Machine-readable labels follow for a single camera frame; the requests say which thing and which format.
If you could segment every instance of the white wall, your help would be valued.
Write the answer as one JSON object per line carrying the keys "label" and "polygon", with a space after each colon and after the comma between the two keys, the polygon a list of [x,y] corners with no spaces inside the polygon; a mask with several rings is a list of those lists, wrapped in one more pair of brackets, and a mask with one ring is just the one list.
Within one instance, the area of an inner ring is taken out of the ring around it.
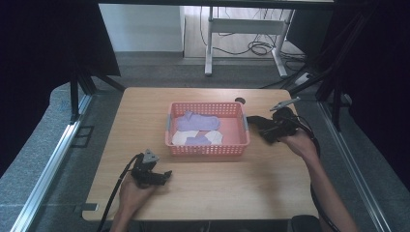
{"label": "white wall", "polygon": [[100,4],[114,51],[183,51],[184,7]]}

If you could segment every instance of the cloth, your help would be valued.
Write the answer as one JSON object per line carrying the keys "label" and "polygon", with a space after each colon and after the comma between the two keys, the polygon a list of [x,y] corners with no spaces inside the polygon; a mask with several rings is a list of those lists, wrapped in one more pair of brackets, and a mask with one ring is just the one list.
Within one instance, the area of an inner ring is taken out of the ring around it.
{"label": "cloth", "polygon": [[178,131],[214,131],[220,127],[220,119],[216,116],[205,116],[186,111],[177,118]]}
{"label": "cloth", "polygon": [[199,134],[199,130],[176,131],[172,136],[174,145],[220,145],[223,135],[217,130]]}
{"label": "cloth", "polygon": [[185,145],[188,137],[196,137],[199,133],[199,130],[188,130],[188,131],[179,131],[177,130],[172,136],[172,144],[174,145]]}

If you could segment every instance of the metal frame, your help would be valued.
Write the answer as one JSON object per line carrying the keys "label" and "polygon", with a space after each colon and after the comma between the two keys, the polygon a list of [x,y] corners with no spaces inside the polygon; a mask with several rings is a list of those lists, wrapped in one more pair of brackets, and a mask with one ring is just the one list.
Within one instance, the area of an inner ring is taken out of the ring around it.
{"label": "metal frame", "polygon": [[24,204],[23,209],[18,215],[17,220],[11,231],[27,231],[31,222],[34,219],[39,207],[43,201],[43,198],[48,191],[48,188],[57,172],[61,162],[64,159],[67,151],[70,148],[70,145],[73,141],[73,138],[83,120],[83,113],[86,111],[92,97],[84,96],[78,106],[79,108],[79,117],[72,123],[67,125],[63,135],[60,138],[56,148],[54,149],[53,154],[51,155],[47,165],[44,168],[42,175],[34,186],[30,196],[28,197],[26,203]]}
{"label": "metal frame", "polygon": [[205,52],[205,75],[212,75],[212,34],[213,33],[239,33],[239,34],[264,34],[278,35],[278,44],[272,50],[275,63],[281,78],[287,77],[286,69],[281,61],[280,51],[286,38],[294,10],[290,10],[285,21],[257,20],[257,19],[227,19],[214,18],[213,7],[209,8],[208,17],[208,43]]}
{"label": "metal frame", "polygon": [[323,118],[326,121],[326,125],[328,126],[328,129],[331,132],[338,149],[340,150],[341,156],[346,164],[347,170],[349,171],[353,179],[353,182],[356,185],[356,189],[358,190],[363,202],[365,203],[365,206],[368,210],[371,219],[373,220],[373,223],[377,231],[392,231],[389,226],[389,223],[385,218],[383,210],[380,208],[379,203],[377,202],[376,198],[374,197],[373,193],[368,187],[365,177],[363,176],[358,164],[353,158],[352,153],[350,152],[349,147],[344,141],[342,134],[337,130],[334,123],[332,122],[331,112],[329,111],[328,107],[324,105],[323,102],[319,101],[317,104],[320,112],[322,113]]}

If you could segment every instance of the purple cloth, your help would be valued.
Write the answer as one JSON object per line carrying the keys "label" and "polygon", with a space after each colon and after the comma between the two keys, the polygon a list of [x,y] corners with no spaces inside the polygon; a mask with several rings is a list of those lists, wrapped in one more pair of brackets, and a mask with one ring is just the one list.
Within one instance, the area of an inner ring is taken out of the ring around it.
{"label": "purple cloth", "polygon": [[197,137],[188,137],[185,145],[211,145],[211,141],[204,135],[199,135]]}
{"label": "purple cloth", "polygon": [[220,127],[220,119],[216,116],[204,116],[187,111],[177,118],[178,131],[215,131]]}

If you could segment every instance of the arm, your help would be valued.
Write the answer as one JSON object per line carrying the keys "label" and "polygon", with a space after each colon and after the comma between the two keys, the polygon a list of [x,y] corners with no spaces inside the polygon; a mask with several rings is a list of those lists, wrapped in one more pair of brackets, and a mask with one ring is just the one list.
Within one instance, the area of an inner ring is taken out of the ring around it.
{"label": "arm", "polygon": [[128,231],[132,217],[144,205],[155,186],[139,187],[130,174],[124,178],[120,189],[120,206],[115,214],[110,232]]}
{"label": "arm", "polygon": [[[316,148],[308,135],[303,130],[298,130],[293,136],[280,139],[289,148],[300,156],[310,176],[311,185],[323,211],[340,231],[358,231],[358,227],[341,201],[334,186],[323,168],[317,155]],[[320,218],[323,231],[332,231],[330,226]]]}

